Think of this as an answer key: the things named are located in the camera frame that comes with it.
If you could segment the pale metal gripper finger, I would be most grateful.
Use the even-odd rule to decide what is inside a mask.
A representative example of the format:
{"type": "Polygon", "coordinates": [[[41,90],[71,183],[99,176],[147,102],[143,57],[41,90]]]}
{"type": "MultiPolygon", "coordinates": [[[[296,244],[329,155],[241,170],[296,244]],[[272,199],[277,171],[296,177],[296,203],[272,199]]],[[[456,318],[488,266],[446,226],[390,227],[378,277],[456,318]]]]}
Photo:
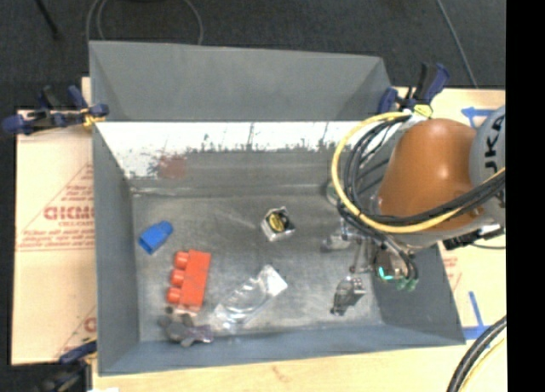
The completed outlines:
{"type": "Polygon", "coordinates": [[[333,296],[330,313],[343,316],[350,307],[355,306],[367,293],[361,277],[347,276],[339,282],[333,296]]]}
{"type": "Polygon", "coordinates": [[[356,238],[356,233],[351,229],[341,226],[326,236],[321,245],[320,251],[330,253],[350,249],[356,238]]]}

